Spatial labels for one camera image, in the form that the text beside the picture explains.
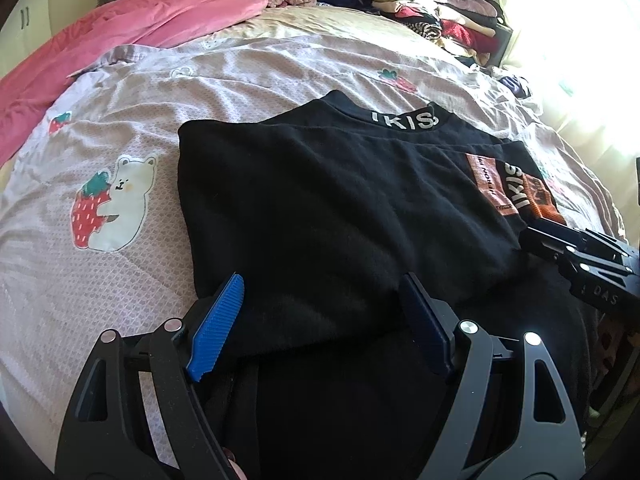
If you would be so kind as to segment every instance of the bear cartoon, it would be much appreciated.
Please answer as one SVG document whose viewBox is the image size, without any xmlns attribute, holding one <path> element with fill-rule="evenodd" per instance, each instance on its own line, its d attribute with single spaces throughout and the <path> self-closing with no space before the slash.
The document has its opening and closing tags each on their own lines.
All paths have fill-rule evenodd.
<svg viewBox="0 0 640 480">
<path fill-rule="evenodd" d="M 100 201 L 95 208 L 99 227 L 88 235 L 87 247 L 96 251 L 117 251 L 133 241 L 146 217 L 156 164 L 153 156 L 145 160 L 128 156 L 118 159 L 115 176 L 108 185 L 108 199 Z"/>
</svg>

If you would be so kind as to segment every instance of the orange label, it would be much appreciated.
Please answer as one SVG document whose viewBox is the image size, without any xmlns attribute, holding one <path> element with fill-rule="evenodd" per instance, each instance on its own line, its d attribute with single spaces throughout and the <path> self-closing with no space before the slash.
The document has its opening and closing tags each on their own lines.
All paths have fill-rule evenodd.
<svg viewBox="0 0 640 480">
<path fill-rule="evenodd" d="M 467 153 L 466 160 L 474 172 L 479 191 L 495 206 L 498 213 L 502 216 L 517 214 L 518 210 L 504 192 L 500 174 L 495 167 L 495 159 Z"/>
<path fill-rule="evenodd" d="M 539 218 L 546 218 L 566 225 L 564 217 L 558 212 L 556 206 L 554 206 L 551 193 L 549 193 L 545 184 L 539 178 L 526 173 L 522 175 L 522 181 L 524 193 L 529 199 L 533 214 Z"/>
</svg>

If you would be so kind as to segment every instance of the black clothing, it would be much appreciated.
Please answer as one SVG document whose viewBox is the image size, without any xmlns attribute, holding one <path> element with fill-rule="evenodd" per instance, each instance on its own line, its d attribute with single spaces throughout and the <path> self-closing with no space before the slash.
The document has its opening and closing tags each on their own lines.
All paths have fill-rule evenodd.
<svg viewBox="0 0 640 480">
<path fill-rule="evenodd" d="M 198 296 L 233 271 L 246 284 L 207 417 L 251 480 L 415 478 L 444 384 L 398 307 L 409 270 L 490 333 L 539 333 L 582 419 L 595 311 L 519 248 L 555 211 L 521 142 L 436 104 L 395 116 L 337 91 L 178 134 Z"/>
</svg>

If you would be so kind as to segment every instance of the pile of clothes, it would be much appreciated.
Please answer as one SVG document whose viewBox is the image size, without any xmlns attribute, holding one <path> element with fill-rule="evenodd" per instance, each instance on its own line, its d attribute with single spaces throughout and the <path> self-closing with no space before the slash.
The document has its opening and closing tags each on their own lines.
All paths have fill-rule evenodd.
<svg viewBox="0 0 640 480">
<path fill-rule="evenodd" d="M 502 9 L 492 0 L 318 0 L 380 14 L 402 23 L 467 66 L 484 66 L 500 47 L 495 37 Z"/>
</svg>

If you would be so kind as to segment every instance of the silver bolt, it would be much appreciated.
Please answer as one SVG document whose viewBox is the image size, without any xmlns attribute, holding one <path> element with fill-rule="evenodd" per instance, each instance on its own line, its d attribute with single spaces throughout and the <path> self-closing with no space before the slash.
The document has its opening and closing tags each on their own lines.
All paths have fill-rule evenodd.
<svg viewBox="0 0 640 480">
<path fill-rule="evenodd" d="M 460 322 L 460 330 L 467 334 L 475 334 L 478 331 L 478 325 L 473 321 L 462 321 Z"/>
<path fill-rule="evenodd" d="M 100 334 L 100 341 L 103 343 L 110 343 L 116 339 L 116 331 L 115 330 L 105 330 Z"/>
<path fill-rule="evenodd" d="M 179 320 L 177 317 L 167 319 L 164 322 L 164 329 L 167 332 L 177 332 L 181 328 L 182 328 L 182 321 Z"/>
<path fill-rule="evenodd" d="M 524 335 L 524 341 L 532 346 L 538 346 L 540 343 L 542 343 L 542 339 L 540 339 L 540 336 L 535 332 L 527 332 Z"/>
</svg>

